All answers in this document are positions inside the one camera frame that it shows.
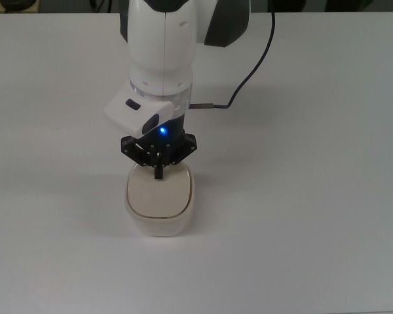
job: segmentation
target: black cable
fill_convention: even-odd
[[[98,6],[98,8],[96,9],[96,13],[99,13],[100,9],[102,8],[103,3],[105,2],[105,0],[102,0]]]
[[[274,9],[274,4],[272,3],[272,0],[268,0],[269,6],[271,8],[271,16],[272,16],[272,26],[271,26],[271,34],[269,35],[269,40],[267,43],[267,47],[265,48],[265,51],[263,52],[261,59],[259,59],[258,63],[255,65],[254,69],[249,73],[249,75],[243,80],[243,82],[240,83],[240,85],[237,87],[237,89],[234,91],[234,94],[231,96],[230,101],[226,105],[214,105],[213,103],[196,103],[196,104],[191,104],[189,106],[190,109],[207,109],[207,108],[217,108],[217,109],[228,109],[232,105],[234,99],[236,98],[237,94],[239,91],[243,88],[243,86],[251,79],[253,74],[259,69],[261,66],[263,60],[268,54],[269,47],[271,47],[272,39],[274,38],[274,32],[275,32],[275,9]]]

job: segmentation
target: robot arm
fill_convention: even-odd
[[[197,42],[227,46],[248,26],[249,0],[129,0],[121,7],[121,33],[128,42],[130,80],[105,108],[106,117],[129,136],[127,157],[141,166],[180,163],[197,149],[183,130],[193,81]]]
[[[234,42],[248,26],[250,3],[249,0],[126,0],[121,1],[120,9],[121,34],[128,41],[133,65],[130,82],[105,113],[127,134],[141,138],[153,128],[185,114],[191,97],[191,64],[197,42],[213,46]],[[126,106],[129,99],[139,104],[140,109]]]

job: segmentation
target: white container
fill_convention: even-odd
[[[195,182],[183,162],[164,169],[163,180],[154,169],[135,165],[126,185],[125,206],[143,233],[172,237],[189,225],[195,200]]]

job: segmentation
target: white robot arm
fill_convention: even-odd
[[[133,64],[130,82],[105,109],[108,119],[140,139],[184,115],[197,43],[231,44],[246,30],[249,12],[249,0],[123,1],[121,33]]]

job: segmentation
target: table surface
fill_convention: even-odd
[[[226,103],[271,24],[199,46]],[[0,313],[393,311],[393,13],[279,14],[228,111],[191,111],[195,216],[140,234],[103,108],[128,78],[116,14],[0,16]]]

